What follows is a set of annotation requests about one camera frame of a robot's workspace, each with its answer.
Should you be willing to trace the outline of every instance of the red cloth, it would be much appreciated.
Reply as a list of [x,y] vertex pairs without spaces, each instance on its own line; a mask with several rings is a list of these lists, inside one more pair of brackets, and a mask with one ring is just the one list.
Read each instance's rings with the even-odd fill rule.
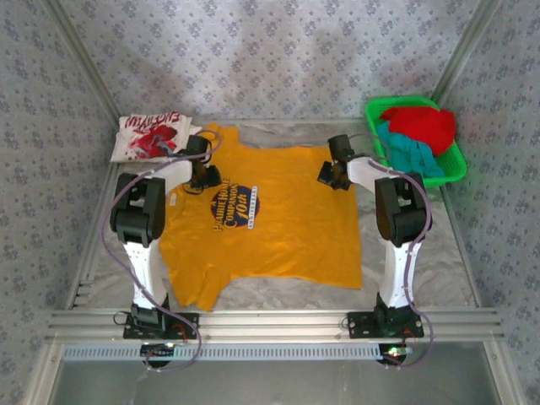
[[448,110],[433,107],[392,107],[381,115],[389,121],[388,130],[426,143],[434,156],[443,154],[454,142],[456,120]]

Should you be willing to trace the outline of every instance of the glass panel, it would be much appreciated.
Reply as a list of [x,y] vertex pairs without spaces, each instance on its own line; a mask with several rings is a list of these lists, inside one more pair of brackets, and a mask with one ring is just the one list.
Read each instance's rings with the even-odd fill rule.
[[481,343],[438,343],[410,370],[386,370],[375,361],[200,361],[184,371],[156,374],[138,361],[64,362],[51,403],[453,405],[500,400]]

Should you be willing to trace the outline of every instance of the teal cloth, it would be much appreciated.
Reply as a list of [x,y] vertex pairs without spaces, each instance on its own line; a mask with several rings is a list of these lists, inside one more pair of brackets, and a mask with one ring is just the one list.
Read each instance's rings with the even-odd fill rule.
[[377,127],[377,133],[390,148],[390,153],[386,151],[386,156],[390,155],[390,164],[394,169],[405,173],[416,171],[422,177],[445,175],[426,143],[414,141],[401,133],[390,132],[388,126],[388,121],[383,122]]

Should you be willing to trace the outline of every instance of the printed logo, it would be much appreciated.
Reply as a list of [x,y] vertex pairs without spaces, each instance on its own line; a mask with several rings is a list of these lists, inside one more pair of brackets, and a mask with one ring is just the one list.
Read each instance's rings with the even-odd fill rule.
[[257,186],[249,188],[231,183],[230,179],[223,179],[219,191],[210,202],[210,211],[214,218],[212,230],[223,232],[246,225],[247,229],[251,230],[260,207]]

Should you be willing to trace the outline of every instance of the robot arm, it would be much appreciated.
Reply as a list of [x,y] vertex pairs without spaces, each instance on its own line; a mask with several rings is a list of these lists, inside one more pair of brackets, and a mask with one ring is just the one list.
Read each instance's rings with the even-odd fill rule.
[[[191,135],[186,155],[204,154],[209,149],[206,138]],[[165,199],[175,187],[189,183],[204,189],[221,184],[215,166],[201,159],[180,160],[143,178],[132,186],[111,212],[111,229],[124,245],[133,274],[154,301],[169,308],[167,290],[159,273],[159,238],[165,228]],[[118,195],[137,175],[123,173],[116,183]],[[131,315],[140,330],[166,332],[168,318],[157,310],[141,290],[134,286]]]
[[[412,311],[405,295],[413,301],[413,275],[416,257],[422,241],[411,244],[421,234],[427,220],[425,201],[419,191],[404,178],[395,176],[377,165],[371,157],[355,155],[347,135],[338,135],[328,140],[332,162],[325,162],[318,180],[334,190],[348,190],[352,183],[358,184],[375,194],[377,228],[386,241],[385,276],[373,312],[351,312],[348,314],[348,329],[351,338],[396,337],[404,331],[414,331],[423,336],[422,322]],[[409,173],[420,186],[422,178]],[[405,283],[406,263],[410,263]]]

